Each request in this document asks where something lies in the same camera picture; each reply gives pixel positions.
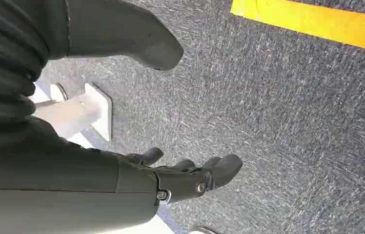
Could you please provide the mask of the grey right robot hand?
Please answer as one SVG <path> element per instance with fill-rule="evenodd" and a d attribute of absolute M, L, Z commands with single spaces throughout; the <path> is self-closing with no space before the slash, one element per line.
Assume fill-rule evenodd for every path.
<path fill-rule="evenodd" d="M 148 222 L 160 203 L 228 184 L 236 155 L 154 168 L 163 153 L 83 148 L 33 116 L 47 62 L 128 56 L 160 71 L 183 48 L 150 11 L 122 0 L 0 0 L 0 234 L 95 234 Z"/>

